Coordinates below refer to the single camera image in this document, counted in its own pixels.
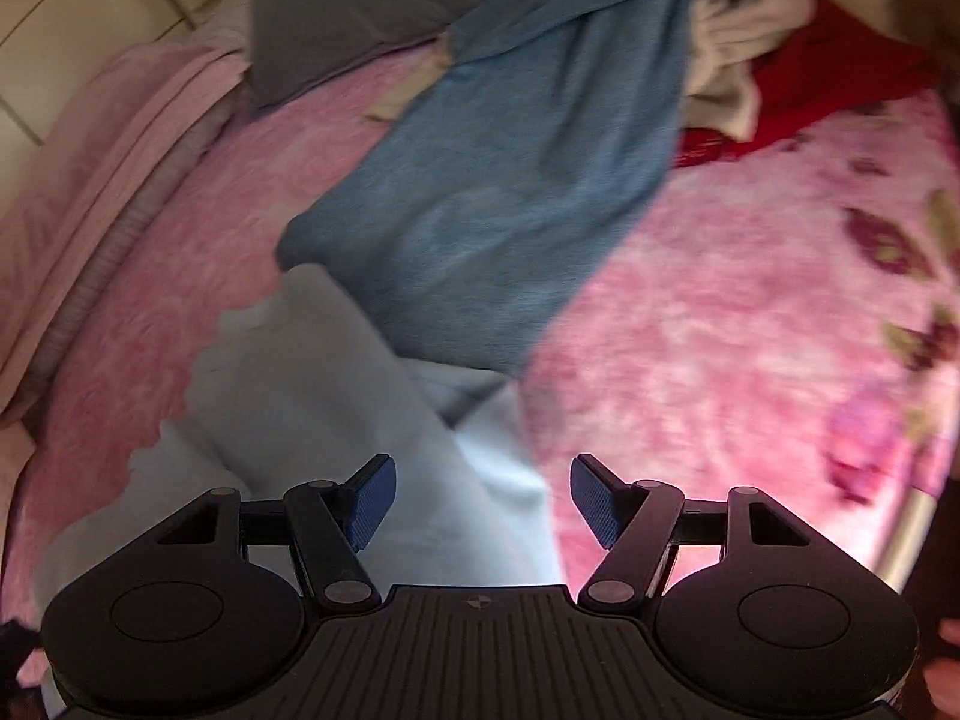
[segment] light blue fabric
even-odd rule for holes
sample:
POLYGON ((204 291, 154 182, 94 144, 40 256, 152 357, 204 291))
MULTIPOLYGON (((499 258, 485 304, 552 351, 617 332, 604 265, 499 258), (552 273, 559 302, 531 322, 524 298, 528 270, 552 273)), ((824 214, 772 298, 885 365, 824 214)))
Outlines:
POLYGON ((563 581, 517 384, 398 360, 318 266, 293 269, 271 298, 224 317, 186 405, 133 453, 120 498, 46 551, 37 608, 205 490, 280 498, 310 480, 342 482, 380 452, 397 461, 397 499, 360 557, 381 592, 563 581))
POLYGON ((689 1, 485 1, 280 266, 324 264, 402 356, 521 372, 664 179, 689 1))

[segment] pink blanket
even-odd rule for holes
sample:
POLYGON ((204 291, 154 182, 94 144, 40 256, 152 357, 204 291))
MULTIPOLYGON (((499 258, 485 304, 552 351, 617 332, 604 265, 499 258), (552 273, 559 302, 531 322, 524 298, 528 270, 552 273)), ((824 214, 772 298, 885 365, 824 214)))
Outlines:
MULTIPOLYGON (((4 618, 35 622, 40 551, 123 490, 128 455, 182 409, 220 312, 274 288, 283 226, 381 137, 360 114, 419 57, 378 60, 224 135, 148 230, 54 385, 23 480, 4 618)), ((674 173, 524 382, 575 589, 599 553, 568 501, 578 452, 693 497, 759 485, 867 565, 904 487, 938 493, 958 383, 931 322, 934 304, 941 319, 952 310, 954 289, 925 214, 931 191, 960 191, 955 156, 927 93, 837 114, 740 163, 674 173), (845 207, 898 226, 868 241, 845 207), (928 352, 918 362, 904 349, 928 352)))
POLYGON ((61 113, 0 226, 0 413, 104 233, 247 65, 227 46, 135 47, 61 113))

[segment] gray pillow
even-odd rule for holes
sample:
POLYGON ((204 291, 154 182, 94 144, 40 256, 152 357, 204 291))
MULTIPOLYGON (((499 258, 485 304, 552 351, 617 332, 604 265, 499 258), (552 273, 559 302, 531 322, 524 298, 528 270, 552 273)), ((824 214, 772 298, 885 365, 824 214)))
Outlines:
POLYGON ((424 42, 481 0, 251 0, 258 110, 373 57, 424 42))

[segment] pink floral blanket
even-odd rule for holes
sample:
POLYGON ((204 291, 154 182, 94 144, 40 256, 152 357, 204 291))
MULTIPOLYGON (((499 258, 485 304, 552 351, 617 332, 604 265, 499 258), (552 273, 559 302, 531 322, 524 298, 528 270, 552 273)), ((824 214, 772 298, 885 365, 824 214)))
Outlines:
MULTIPOLYGON (((40 551, 123 490, 219 314, 275 287, 283 226, 377 142, 361 113, 420 59, 378 60, 234 127, 152 224, 56 378, 3 618, 35 622, 40 551)), ((926 93, 673 173, 523 383, 575 589, 599 556, 568 498, 579 452, 690 497, 758 485, 866 565, 905 488, 939 493, 957 417, 956 156, 926 93)))

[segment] dark object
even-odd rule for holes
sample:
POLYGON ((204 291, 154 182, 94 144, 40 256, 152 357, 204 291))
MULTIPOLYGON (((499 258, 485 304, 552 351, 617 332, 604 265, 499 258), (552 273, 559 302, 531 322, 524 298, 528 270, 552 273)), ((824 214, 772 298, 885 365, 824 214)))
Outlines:
POLYGON ((940 637, 944 617, 960 617, 960 562, 956 535, 960 533, 960 481, 947 481, 930 531, 913 573, 904 588, 904 600, 920 623, 920 656, 901 693, 901 712, 910 720, 936 720, 937 709, 923 680, 922 666, 935 659, 956 659, 956 648, 940 637))
POLYGON ((953 135, 960 141, 960 105, 949 105, 950 121, 953 124, 953 135))
POLYGON ((259 110, 335 74, 422 43, 481 0, 251 0, 251 85, 259 110))
POLYGON ((30 654, 40 647, 40 635, 10 620, 0 625, 0 704, 20 693, 16 674, 30 654))
POLYGON ((51 603, 64 717, 896 717, 912 613, 774 500, 685 500, 589 455, 570 483, 610 548, 576 604, 561 586, 381 602, 353 553, 392 503, 386 456, 282 501, 211 490, 51 603), (289 544, 304 597, 249 544, 289 544), (685 544, 721 544, 721 562, 664 594, 685 544))

